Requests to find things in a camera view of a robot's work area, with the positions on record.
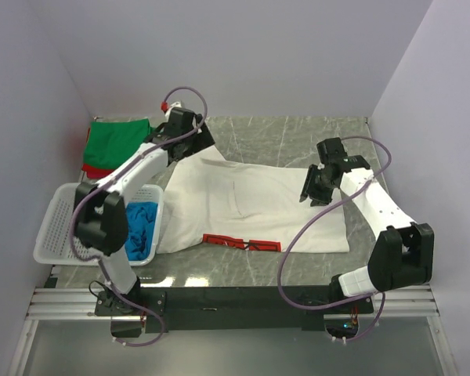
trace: red label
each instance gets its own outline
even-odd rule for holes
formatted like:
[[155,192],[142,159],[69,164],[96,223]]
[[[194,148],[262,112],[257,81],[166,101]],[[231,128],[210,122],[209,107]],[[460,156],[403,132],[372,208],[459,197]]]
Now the red label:
[[224,235],[214,235],[211,233],[205,233],[202,238],[204,243],[225,245],[227,247],[248,249],[251,251],[271,251],[281,252],[280,242],[278,241],[267,241],[267,240],[250,240],[244,241],[235,237],[226,237]]

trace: plastic basket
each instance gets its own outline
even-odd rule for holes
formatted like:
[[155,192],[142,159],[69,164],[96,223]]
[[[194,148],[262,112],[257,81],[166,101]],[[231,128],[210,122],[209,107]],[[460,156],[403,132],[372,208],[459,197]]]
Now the plastic basket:
[[[38,231],[33,250],[34,259],[41,264],[96,266],[96,261],[83,262],[75,258],[68,241],[68,226],[73,213],[75,190],[78,183],[68,183],[60,186],[50,201],[45,213],[42,226]],[[151,242],[150,254],[142,261],[130,261],[131,266],[143,266],[155,256],[160,225],[164,207],[164,191],[159,186],[145,185],[132,198],[132,202],[153,201],[157,203],[154,238]],[[84,256],[94,255],[93,248],[86,248],[75,238],[77,251]]]

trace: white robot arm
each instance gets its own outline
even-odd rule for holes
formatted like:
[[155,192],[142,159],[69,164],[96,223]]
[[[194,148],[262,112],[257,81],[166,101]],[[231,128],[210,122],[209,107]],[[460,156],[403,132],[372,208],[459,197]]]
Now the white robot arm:
[[434,234],[428,224],[417,224],[385,192],[366,160],[349,156],[339,138],[317,144],[322,169],[309,167],[301,200],[312,199],[312,206],[331,203],[332,192],[339,188],[352,199],[369,223],[376,245],[366,266],[333,277],[330,300],[383,292],[413,284],[423,284],[432,277]]
[[88,195],[93,197],[78,213],[74,235],[86,247],[100,252],[103,272],[124,295],[139,293],[139,279],[132,271],[123,248],[128,237],[125,207],[146,182],[163,172],[173,161],[180,161],[214,145],[204,123],[191,136],[157,147],[191,133],[193,123],[200,124],[202,116],[175,103],[168,109],[166,118],[167,121],[147,136],[120,168],[95,184],[81,183],[75,193],[75,207]]

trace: marble table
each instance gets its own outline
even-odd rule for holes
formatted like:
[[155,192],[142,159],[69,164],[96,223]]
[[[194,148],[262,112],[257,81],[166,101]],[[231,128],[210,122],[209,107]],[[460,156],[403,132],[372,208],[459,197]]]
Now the marble table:
[[[227,160],[289,168],[318,164],[316,144],[323,139],[370,135],[365,117],[210,117],[208,126]],[[361,154],[373,169],[380,168],[370,142],[356,139],[344,144],[349,154]],[[150,183],[165,188],[172,171],[173,166]],[[386,188],[382,177],[380,183]],[[374,235],[354,204],[346,204],[344,211],[350,252],[291,254],[284,269],[284,284],[329,284],[335,274],[366,265]],[[156,255],[135,272],[142,283],[160,286],[271,286],[277,283],[280,257],[272,252],[199,244],[174,254]],[[95,279],[102,280],[97,267],[63,266],[56,286],[87,287]]]

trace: red cloth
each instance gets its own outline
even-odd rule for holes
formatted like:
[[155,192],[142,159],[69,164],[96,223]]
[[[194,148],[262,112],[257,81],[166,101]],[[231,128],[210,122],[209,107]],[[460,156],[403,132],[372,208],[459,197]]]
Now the red cloth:
[[86,164],[86,163],[84,163],[84,165],[81,167],[81,170],[85,171],[89,179],[102,179],[108,176],[113,171],[115,171],[115,170],[105,170],[102,168],[92,167],[90,164]]

